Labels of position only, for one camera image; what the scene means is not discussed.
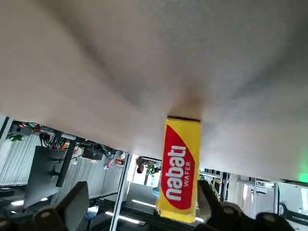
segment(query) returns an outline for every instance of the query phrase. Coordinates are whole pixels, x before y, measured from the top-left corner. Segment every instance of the wires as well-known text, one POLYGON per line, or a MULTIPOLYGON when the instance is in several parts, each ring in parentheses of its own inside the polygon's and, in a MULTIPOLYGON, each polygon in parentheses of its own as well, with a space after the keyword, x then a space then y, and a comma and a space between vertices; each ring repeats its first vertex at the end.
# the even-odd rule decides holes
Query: wires
POLYGON ((84 144, 83 143, 79 143, 79 144, 76 145, 76 147, 85 150, 85 147, 82 147, 81 145, 84 145, 84 144))
POLYGON ((107 153, 105 148, 103 148, 103 149, 94 149, 94 148, 92 147, 92 151, 89 151, 89 152, 86 152, 86 153, 84 153, 84 152, 85 152, 85 151, 83 151, 83 153, 80 154, 80 155, 77 155, 77 156, 72 157, 71 160, 72 160, 72 159, 76 159, 76 158, 78 158, 78 157, 80 157, 80 156, 89 154, 89 153, 103 154, 103 155, 105 155, 106 158, 108 158, 109 160, 113 160, 113 159, 115 158, 115 155, 116 155, 115 153, 114 153, 114 154, 112 154, 112 153, 110 153, 110 152, 107 153))
POLYGON ((41 133, 39 135, 41 146, 55 150, 63 149, 66 139, 62 137, 62 134, 60 131, 54 131, 53 137, 51 138, 48 133, 41 133))

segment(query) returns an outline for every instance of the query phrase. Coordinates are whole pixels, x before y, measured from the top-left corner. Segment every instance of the ceiling light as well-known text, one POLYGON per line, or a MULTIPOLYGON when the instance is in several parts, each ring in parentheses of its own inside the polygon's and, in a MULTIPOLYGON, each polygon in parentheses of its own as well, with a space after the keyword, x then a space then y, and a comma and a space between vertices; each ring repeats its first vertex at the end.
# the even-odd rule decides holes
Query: ceiling light
MULTIPOLYGON (((105 212, 105 214, 110 215, 110 216, 114 215, 112 212, 108 212, 108 211, 105 212)), ((127 218, 127 217, 124 217, 124 216, 121 216, 121 215, 119 215, 118 218, 121 219, 121 220, 126 220, 126 221, 134 223, 134 224, 140 224, 141 223, 139 220, 127 218)))
POLYGON ((93 206, 93 207, 90 207, 88 208, 88 212, 94 212, 94 213, 97 213, 98 212, 98 205, 97 206, 93 206))
POLYGON ((244 199, 244 201, 247 198, 247 194, 248 194, 248 185, 244 184, 244 190, 243 190, 243 199, 244 199))
POLYGON ((145 202, 142 202, 142 201, 137 201, 137 200, 131 200, 131 201, 135 202, 135 203, 138 203, 138 204, 141 204, 141 205, 146 205, 146 206, 149 206, 149 207, 152 207, 152 208, 156 208, 155 205, 148 204, 148 203, 145 203, 145 202))
POLYGON ((254 197, 255 197, 255 191, 251 190, 251 202, 254 201, 254 197))
POLYGON ((21 201, 14 201, 11 203, 11 205, 13 206, 21 206, 24 204, 24 200, 21 200, 21 201))
POLYGON ((273 189, 274 183, 265 183, 265 188, 273 189))
POLYGON ((308 210, 308 190, 302 188, 301 193, 302 193, 303 209, 308 210))
POLYGON ((196 221, 199 221, 199 222, 204 222, 204 220, 202 218, 195 218, 196 221))

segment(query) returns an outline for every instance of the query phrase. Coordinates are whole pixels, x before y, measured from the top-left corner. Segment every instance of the corrugated metal wall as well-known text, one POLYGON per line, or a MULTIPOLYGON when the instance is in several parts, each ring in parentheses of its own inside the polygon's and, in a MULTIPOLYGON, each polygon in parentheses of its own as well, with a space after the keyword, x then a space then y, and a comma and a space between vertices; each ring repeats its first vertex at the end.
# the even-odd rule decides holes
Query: corrugated metal wall
POLYGON ((35 146, 39 137, 31 135, 22 141, 5 141, 0 149, 0 185, 27 184, 35 146))
POLYGON ((75 164, 73 163, 69 166, 63 187, 53 197, 53 203, 61 201, 78 181, 88 182, 89 198, 118 191, 122 167, 114 166, 105 170, 104 159, 95 164, 91 160, 79 158, 75 164))
MULTIPOLYGON (((5 141, 0 149, 0 186, 27 184, 34 156, 35 146, 40 145, 39 136, 31 135, 23 141, 5 141)), ((72 160, 60 192, 54 196, 55 202, 61 200, 78 181, 87 181, 90 198, 117 192, 121 167, 104 170, 103 159, 97 163, 85 158, 72 160)))

